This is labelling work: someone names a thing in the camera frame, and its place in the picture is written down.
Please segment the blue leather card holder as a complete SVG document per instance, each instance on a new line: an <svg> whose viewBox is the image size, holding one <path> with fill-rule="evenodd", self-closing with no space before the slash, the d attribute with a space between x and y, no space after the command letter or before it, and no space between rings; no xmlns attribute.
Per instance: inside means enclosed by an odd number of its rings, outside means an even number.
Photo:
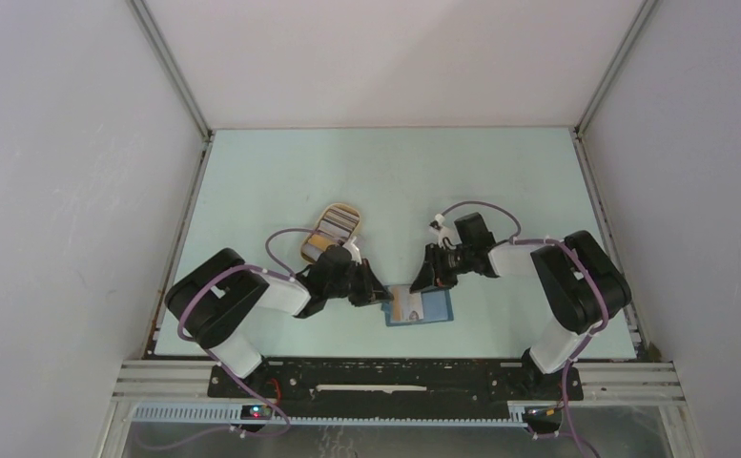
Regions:
<svg viewBox="0 0 741 458"><path fill-rule="evenodd" d="M392 323L390 318L390 304L383 302L381 311L384 313L385 324L388 327L420 325L431 323L450 323L454 321L454 312L448 290L436 290L430 292L421 292L424 318L414 323Z"/></svg>

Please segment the silver VIP credit card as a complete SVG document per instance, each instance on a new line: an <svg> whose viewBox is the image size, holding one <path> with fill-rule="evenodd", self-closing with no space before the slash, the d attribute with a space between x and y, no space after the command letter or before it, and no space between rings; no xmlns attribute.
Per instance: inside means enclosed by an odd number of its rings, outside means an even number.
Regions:
<svg viewBox="0 0 741 458"><path fill-rule="evenodd" d="M420 293L411 293L409 285L395 285L390 291L393 297L390 304L392 323L414 323L424 318Z"/></svg>

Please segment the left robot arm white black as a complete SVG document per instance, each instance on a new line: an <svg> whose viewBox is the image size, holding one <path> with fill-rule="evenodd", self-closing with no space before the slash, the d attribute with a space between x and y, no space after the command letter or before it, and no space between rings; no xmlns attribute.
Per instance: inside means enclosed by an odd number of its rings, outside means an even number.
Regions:
<svg viewBox="0 0 741 458"><path fill-rule="evenodd" d="M332 299L362 307L389 302L393 294L356 248L331 245L291 275L248 264L224 248L175 283L164 303L179 320L178 337L228 367L231 386L251 398L265 389L267 372L243 329L249 314L266 309L305 319Z"/></svg>

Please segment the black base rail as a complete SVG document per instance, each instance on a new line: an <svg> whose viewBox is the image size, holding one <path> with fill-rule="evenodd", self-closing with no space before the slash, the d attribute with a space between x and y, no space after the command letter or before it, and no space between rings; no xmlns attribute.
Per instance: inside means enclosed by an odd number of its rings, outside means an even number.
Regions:
<svg viewBox="0 0 741 458"><path fill-rule="evenodd" d="M576 369L515 359L269 358L245 385L299 419L503 420L519 402L584 398Z"/></svg>

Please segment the white strip on rail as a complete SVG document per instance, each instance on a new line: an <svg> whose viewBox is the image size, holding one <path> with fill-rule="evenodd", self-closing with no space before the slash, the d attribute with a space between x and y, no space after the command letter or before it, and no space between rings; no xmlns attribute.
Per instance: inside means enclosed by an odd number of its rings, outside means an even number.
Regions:
<svg viewBox="0 0 741 458"><path fill-rule="evenodd" d="M316 386L316 391L366 391L387 394L394 392L425 392L426 390L425 385L319 384Z"/></svg>

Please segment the aluminium frame front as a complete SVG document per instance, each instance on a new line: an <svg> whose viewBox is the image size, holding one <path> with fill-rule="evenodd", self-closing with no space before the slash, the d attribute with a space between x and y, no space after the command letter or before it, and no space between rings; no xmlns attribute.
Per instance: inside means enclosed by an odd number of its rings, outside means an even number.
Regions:
<svg viewBox="0 0 741 458"><path fill-rule="evenodd" d="M578 363L531 377L509 360L269 361L250 391L206 361L129 361L113 398L140 421L275 425L520 426L553 408L680 406L671 364Z"/></svg>

